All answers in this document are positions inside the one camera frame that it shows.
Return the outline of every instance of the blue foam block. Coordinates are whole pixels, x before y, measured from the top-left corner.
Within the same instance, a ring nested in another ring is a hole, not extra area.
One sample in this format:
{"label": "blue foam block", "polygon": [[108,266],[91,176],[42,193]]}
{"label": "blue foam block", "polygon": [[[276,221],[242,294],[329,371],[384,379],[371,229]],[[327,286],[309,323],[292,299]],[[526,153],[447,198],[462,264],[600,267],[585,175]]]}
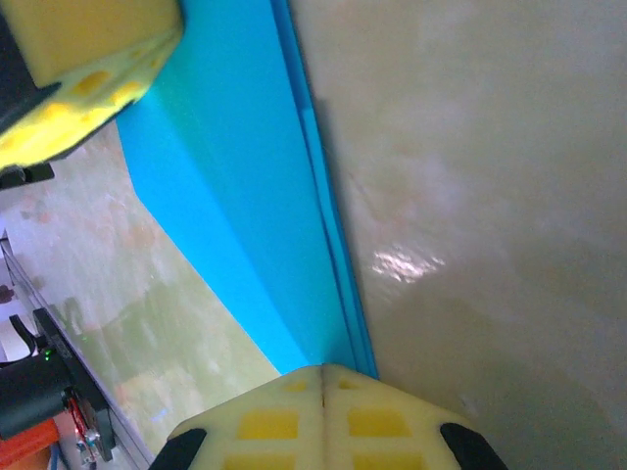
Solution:
{"label": "blue foam block", "polygon": [[137,195],[280,373],[376,377],[286,2],[182,7],[181,44],[118,119]]}

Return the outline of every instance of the yellow foam pad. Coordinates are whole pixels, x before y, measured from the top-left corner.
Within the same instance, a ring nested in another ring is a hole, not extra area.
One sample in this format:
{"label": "yellow foam pad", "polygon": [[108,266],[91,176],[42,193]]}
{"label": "yellow foam pad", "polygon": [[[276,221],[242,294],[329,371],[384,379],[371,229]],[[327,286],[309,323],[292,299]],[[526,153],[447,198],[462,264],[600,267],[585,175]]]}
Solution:
{"label": "yellow foam pad", "polygon": [[148,90],[182,33],[175,0],[0,0],[34,83],[61,88],[0,135],[0,168],[72,147]]}
{"label": "yellow foam pad", "polygon": [[461,417],[344,367],[307,367],[191,418],[190,470],[458,470],[440,435]]}

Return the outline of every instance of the black plastic bracket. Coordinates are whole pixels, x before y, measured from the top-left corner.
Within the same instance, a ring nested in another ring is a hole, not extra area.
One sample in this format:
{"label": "black plastic bracket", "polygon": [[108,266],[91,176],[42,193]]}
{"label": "black plastic bracket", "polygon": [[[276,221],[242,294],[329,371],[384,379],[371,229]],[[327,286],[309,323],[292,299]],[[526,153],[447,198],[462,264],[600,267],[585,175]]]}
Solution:
{"label": "black plastic bracket", "polygon": [[54,177],[55,172],[50,164],[35,164],[27,168],[18,166],[5,168],[0,171],[0,191],[38,183]]}
{"label": "black plastic bracket", "polygon": [[116,442],[105,397],[72,346],[57,328],[48,311],[45,308],[39,308],[33,312],[33,316],[37,330],[46,338],[49,347],[55,349],[70,372],[72,390],[78,396],[78,404],[87,426],[100,434],[98,450],[101,456],[105,461],[111,460],[112,449],[116,446]]}
{"label": "black plastic bracket", "polygon": [[461,470],[507,470],[506,465],[479,433],[457,423],[446,423],[440,434]]}
{"label": "black plastic bracket", "polygon": [[190,429],[166,442],[149,470],[188,470],[207,437],[204,429]]}

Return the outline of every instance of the black corner piece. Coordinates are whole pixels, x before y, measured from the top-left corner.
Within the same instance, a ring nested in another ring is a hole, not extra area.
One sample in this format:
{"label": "black corner piece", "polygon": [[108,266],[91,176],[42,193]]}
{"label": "black corner piece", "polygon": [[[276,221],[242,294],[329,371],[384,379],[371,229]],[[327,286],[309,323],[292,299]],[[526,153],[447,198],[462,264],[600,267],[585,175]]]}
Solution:
{"label": "black corner piece", "polygon": [[204,429],[190,429],[170,439],[149,470],[188,470],[206,436]]}
{"label": "black corner piece", "polygon": [[457,423],[446,423],[440,427],[440,434],[458,460],[461,470],[507,470],[479,433]]}
{"label": "black corner piece", "polygon": [[50,164],[35,164],[28,168],[18,166],[3,168],[0,169],[0,191],[38,183],[54,177],[55,172]]}

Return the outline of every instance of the black device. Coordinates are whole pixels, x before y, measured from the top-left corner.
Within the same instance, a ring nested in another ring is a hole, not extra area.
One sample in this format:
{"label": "black device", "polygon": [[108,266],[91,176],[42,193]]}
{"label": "black device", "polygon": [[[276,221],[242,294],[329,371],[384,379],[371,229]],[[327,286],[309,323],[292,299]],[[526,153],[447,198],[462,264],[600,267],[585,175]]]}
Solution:
{"label": "black device", "polygon": [[25,333],[12,318],[16,331],[38,355],[5,363],[0,368],[0,439],[7,440],[62,412],[70,399],[78,402],[105,461],[113,458],[116,446],[109,406],[98,385],[45,308],[33,312],[39,336]]}

